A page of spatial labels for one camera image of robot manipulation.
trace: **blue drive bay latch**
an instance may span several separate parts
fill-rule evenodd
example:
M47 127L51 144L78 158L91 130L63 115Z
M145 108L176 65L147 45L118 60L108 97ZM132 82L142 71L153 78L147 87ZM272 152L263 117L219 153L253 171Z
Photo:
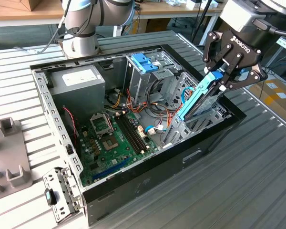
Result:
M132 60L144 73L150 73L159 70L158 66L153 65L150 59L142 53L132 55Z

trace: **label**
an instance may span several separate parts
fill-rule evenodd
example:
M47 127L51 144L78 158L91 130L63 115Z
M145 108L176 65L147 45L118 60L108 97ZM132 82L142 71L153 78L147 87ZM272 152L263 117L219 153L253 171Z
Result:
M238 44L246 53L250 53L250 49L243 44L240 40L238 40L235 36L233 36L230 41L235 42L236 44Z
M278 88L274 83L266 83L268 85L268 87L270 87L271 89L276 89Z
M72 86L78 83L96 80L97 78L91 69L87 69L75 73L64 74L62 76L62 79L65 82L66 86Z
M281 99L286 99L286 94L284 92L276 93Z
M157 66L157 65L161 65L159 61L155 61L152 63L153 65Z

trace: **side panel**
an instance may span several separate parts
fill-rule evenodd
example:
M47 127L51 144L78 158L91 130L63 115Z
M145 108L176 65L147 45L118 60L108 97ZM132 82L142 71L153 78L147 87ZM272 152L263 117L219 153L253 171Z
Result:
M116 189L113 189L97 199L91 200L93 197L90 196L90 202L88 202L88 199L86 199L89 226L108 216L118 208L142 195L146 191L154 188L155 186L174 176L176 173L182 171L187 166L193 164L201 157L208 154L218 144L218 142L220 142L227 135L227 132L230 132L231 129L237 126L240 122L241 121L238 121L234 125L212 135L193 147L187 148L179 154L177 151L182 149L178 146L172 147L171 150L173 150L177 155L171 159L148 170L147 172L137 176L131 181L117 187ZM84 196L87 197L87 194L89 195L88 191L84 192Z

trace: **green circuit board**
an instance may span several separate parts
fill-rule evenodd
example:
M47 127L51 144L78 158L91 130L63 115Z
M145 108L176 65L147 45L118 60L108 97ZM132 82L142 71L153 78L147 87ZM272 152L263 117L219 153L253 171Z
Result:
M139 134L137 126L140 124L134 114L128 112L125 117L133 125L136 133ZM146 137L142 141L149 148L143 154L135 152L117 124L116 117L111 116L108 119L112 125L113 134L103 135L101 139L96 137L96 133L90 122L87 122L78 129L82 154L80 159L83 165L83 172L80 177L83 186L88 186L98 179L106 177L108 174L95 179L95 175L107 169L112 169L111 173L116 172L122 167L144 159L158 150L156 144ZM102 121L97 120L97 122L97 126L103 128Z

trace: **cardboard box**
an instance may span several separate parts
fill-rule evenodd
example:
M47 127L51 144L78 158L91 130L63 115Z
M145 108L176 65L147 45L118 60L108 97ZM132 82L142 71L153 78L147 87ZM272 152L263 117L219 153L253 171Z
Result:
M33 9L41 2L41 0L0 0L0 6L9 8L33 11Z
M259 98L263 82L252 85L249 91ZM278 80L266 80L260 100L286 121L286 85Z

